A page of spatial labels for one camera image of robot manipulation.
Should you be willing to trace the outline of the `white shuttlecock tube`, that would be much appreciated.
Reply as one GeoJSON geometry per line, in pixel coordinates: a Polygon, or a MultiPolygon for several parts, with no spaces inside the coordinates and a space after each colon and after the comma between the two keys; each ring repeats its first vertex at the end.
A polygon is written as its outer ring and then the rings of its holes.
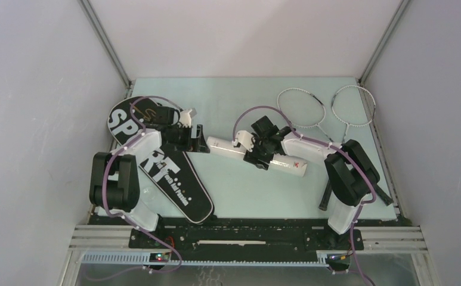
{"type": "MultiPolygon", "coordinates": [[[[207,138],[206,142],[210,148],[211,154],[214,155],[244,161],[244,156],[247,154],[247,150],[244,147],[234,147],[230,141],[210,136],[207,138]]],[[[275,155],[270,162],[268,170],[278,170],[291,175],[303,177],[307,166],[308,162],[304,159],[292,156],[275,155]]]]}

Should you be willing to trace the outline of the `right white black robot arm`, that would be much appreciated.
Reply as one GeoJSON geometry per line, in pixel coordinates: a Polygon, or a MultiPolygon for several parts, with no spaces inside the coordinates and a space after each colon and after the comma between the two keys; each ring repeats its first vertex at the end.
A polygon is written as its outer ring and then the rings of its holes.
{"type": "Polygon", "coordinates": [[[361,144],[343,144],[303,136],[291,124],[278,128],[264,116],[251,126],[252,131],[236,130],[233,145],[245,147],[245,161],[267,169],[274,156],[292,156],[326,168],[328,182],[336,197],[324,233],[326,245],[339,249],[348,241],[347,232],[357,221],[365,204],[378,198],[380,176],[361,144]]]}

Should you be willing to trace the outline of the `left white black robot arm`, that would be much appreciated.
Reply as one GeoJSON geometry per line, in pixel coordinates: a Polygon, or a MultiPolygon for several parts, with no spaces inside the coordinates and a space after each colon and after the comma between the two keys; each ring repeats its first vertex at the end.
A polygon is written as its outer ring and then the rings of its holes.
{"type": "Polygon", "coordinates": [[[111,113],[109,126],[116,135],[124,134],[120,146],[108,153],[96,153],[92,163],[89,199],[109,216],[119,216],[145,230],[143,241],[161,247],[166,232],[158,227],[160,215],[144,202],[139,176],[145,174],[170,202],[195,224],[208,220],[214,202],[188,153],[209,153],[203,126],[192,137],[196,111],[157,106],[148,119],[133,106],[111,113]]]}

